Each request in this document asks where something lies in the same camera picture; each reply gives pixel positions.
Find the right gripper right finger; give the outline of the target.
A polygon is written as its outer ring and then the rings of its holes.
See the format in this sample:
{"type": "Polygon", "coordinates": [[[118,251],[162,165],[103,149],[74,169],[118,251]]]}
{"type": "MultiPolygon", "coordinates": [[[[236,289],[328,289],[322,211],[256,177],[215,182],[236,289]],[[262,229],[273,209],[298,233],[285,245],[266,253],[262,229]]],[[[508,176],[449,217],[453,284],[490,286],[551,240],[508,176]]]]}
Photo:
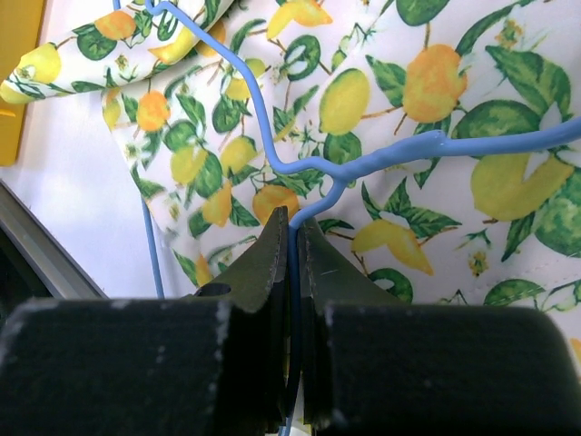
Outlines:
{"type": "Polygon", "coordinates": [[[313,427],[385,427],[389,377],[379,328],[405,304],[365,277],[315,219],[298,232],[301,374],[313,427]]]}

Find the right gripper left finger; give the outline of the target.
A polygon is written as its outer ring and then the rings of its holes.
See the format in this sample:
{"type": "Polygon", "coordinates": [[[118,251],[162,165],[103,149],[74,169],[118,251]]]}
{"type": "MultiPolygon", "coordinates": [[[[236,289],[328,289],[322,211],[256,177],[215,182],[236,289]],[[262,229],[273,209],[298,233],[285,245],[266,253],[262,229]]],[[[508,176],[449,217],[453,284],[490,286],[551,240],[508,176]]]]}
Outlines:
{"type": "Polygon", "coordinates": [[[258,240],[198,292],[210,323],[193,343],[201,435],[265,435],[283,421],[288,223],[287,208],[276,208],[258,240]]]}

